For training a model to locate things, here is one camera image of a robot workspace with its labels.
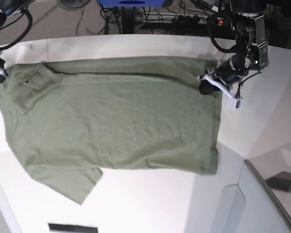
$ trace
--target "wire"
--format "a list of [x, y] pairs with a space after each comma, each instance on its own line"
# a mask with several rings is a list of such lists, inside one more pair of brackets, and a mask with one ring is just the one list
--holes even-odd
[[149, 17], [149, 14], [150, 14], [150, 10], [151, 10], [151, 7], [149, 7], [149, 11], [147, 12], [146, 14], [146, 8], [143, 7], [143, 10], [144, 10], [144, 14], [145, 14], [145, 21], [148, 23], [148, 17]]
[[[197, 8], [197, 7], [196, 8], [188, 8], [188, 7], [186, 7], [184, 0], [178, 0], [178, 4], [179, 4], [179, 7], [181, 7], [184, 10], [187, 10], [189, 12], [189, 14], [191, 13], [191, 11], [194, 11], [194, 12], [198, 12], [199, 14], [206, 15], [205, 12], [203, 12], [200, 8]], [[215, 13], [215, 12], [210, 12], [208, 10], [206, 10], [206, 12], [208, 13], [208, 15], [212, 15]]]
[[209, 14], [206, 12], [206, 10], [208, 10], [208, 9], [205, 9], [205, 7], [199, 2], [199, 0], [191, 0], [191, 2], [194, 4], [195, 7], [199, 8], [200, 10], [202, 10], [205, 13], [205, 15], [207, 15], [209, 17]]
[[166, 8], [166, 7], [164, 7], [164, 9], [166, 9], [167, 11], [169, 11], [169, 12], [171, 12], [171, 13], [174, 13], [174, 14], [176, 14], [176, 16], [178, 16], [179, 17], [179, 15], [176, 13], [176, 12], [174, 12], [174, 11], [172, 11], [172, 10], [169, 10], [168, 8]]
[[81, 23], [81, 21], [82, 21], [82, 19], [83, 19], [83, 15], [84, 15], [84, 6], [82, 7], [81, 17], [80, 17], [80, 19], [79, 19], [79, 21], [78, 21], [78, 24], [77, 24], [77, 28], [76, 28], [76, 36], [79, 35], [79, 26], [80, 26], [80, 23]]
[[27, 9], [24, 9], [21, 11], [28, 19], [28, 25], [27, 25], [27, 28], [25, 29], [25, 31], [16, 39], [14, 40], [11, 44], [7, 45], [7, 46], [3, 46], [3, 47], [0, 47], [0, 51], [2, 50], [7, 50], [9, 49], [10, 47], [14, 46], [15, 44], [17, 44], [19, 41], [21, 41], [29, 32], [30, 28], [32, 27], [32, 22], [33, 22], [33, 19], [32, 19], [32, 15], [30, 14], [30, 12], [27, 10]]
[[122, 31], [122, 24], [121, 24], [121, 22], [120, 22], [120, 18], [117, 18], [116, 23], [117, 23], [117, 27], [118, 27], [118, 33], [119, 33], [119, 34], [123, 34], [123, 31]]
[[20, 17], [18, 17], [18, 18], [17, 18], [16, 20], [14, 20], [13, 22], [11, 22], [11, 23], [5, 25], [4, 27], [0, 28], [0, 31], [3, 30], [3, 29], [5, 29], [5, 28], [7, 28], [7, 27], [9, 27], [9, 26], [11, 26], [12, 24], [16, 23], [17, 21], [19, 21], [19, 20], [24, 16], [24, 14], [25, 14], [25, 13], [22, 12], [22, 14], [21, 14]]
[[[174, 18], [164, 18], [162, 21], [173, 21]], [[149, 19], [148, 22], [153, 22], [153, 21], [160, 21], [160, 19]]]
[[241, 96], [241, 87], [243, 86], [243, 84], [245, 83], [245, 81], [247, 81], [247, 80], [251, 79], [252, 77], [254, 77], [254, 76], [262, 73], [258, 68], [257, 68], [257, 70], [258, 70], [257, 73], [249, 76], [248, 78], [246, 78], [242, 82], [238, 83], [238, 88], [237, 88], [237, 93], [236, 93], [236, 97], [237, 98], [240, 98], [240, 96]]
[[156, 13], [159, 15], [159, 19], [160, 19], [160, 17], [161, 17], [161, 19], [162, 19], [162, 23], [163, 23], [163, 16], [158, 12], [157, 7], [155, 7], [154, 9], [155, 9]]
[[188, 9], [189, 14], [191, 14], [190, 9], [187, 8], [186, 5], [185, 5], [185, 0], [183, 0], [183, 6], [184, 6], [184, 8], [183, 8], [183, 14], [184, 14], [184, 16], [185, 16], [185, 13], [186, 13], [186, 9]]
[[105, 34], [106, 34], [106, 30], [107, 30], [107, 28], [109, 28], [109, 19], [110, 19], [110, 17], [108, 16], [106, 18], [105, 26], [98, 32], [97, 35], [100, 35], [100, 33], [102, 33], [103, 30], [105, 30]]
[[118, 10], [116, 7], [113, 7], [113, 8], [104, 8], [103, 5], [100, 5], [100, 16], [106, 21], [106, 13], [109, 13], [111, 12], [111, 16], [113, 15], [115, 20], [114, 21], [109, 21], [109, 23], [118, 23], [118, 20], [120, 18], [120, 14], [118, 13]]

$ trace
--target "t-shirt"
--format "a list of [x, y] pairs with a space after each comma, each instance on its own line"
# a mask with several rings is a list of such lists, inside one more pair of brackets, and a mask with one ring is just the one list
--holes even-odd
[[6, 139], [30, 176], [82, 204], [114, 169], [215, 174], [221, 93], [196, 76], [213, 62], [175, 57], [16, 65], [0, 85]]

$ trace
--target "table surface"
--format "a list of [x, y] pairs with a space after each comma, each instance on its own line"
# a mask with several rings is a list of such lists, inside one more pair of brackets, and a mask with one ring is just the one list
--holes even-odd
[[[234, 41], [219, 40], [219, 43], [229, 48]], [[208, 38], [178, 35], [46, 39], [19, 43], [2, 55], [7, 66], [133, 56], [219, 60], [231, 55], [219, 52]], [[103, 178], [82, 206], [30, 179], [5, 142], [0, 113], [0, 185], [22, 231], [48, 232], [49, 222], [98, 226], [100, 233], [189, 233], [190, 210], [196, 208], [198, 211], [194, 214], [198, 218], [195, 217], [194, 224], [200, 232], [209, 232], [220, 193], [227, 185], [238, 183], [244, 159], [253, 158], [257, 161], [253, 164], [259, 166], [261, 159], [258, 158], [291, 142], [291, 130], [287, 130], [291, 129], [291, 117], [287, 117], [291, 114], [291, 50], [269, 47], [269, 60], [262, 74], [244, 85], [242, 109], [227, 109], [227, 99], [223, 98], [217, 175], [201, 177], [176, 170], [103, 169]], [[275, 170], [282, 169], [277, 164], [268, 167], [273, 166]]]

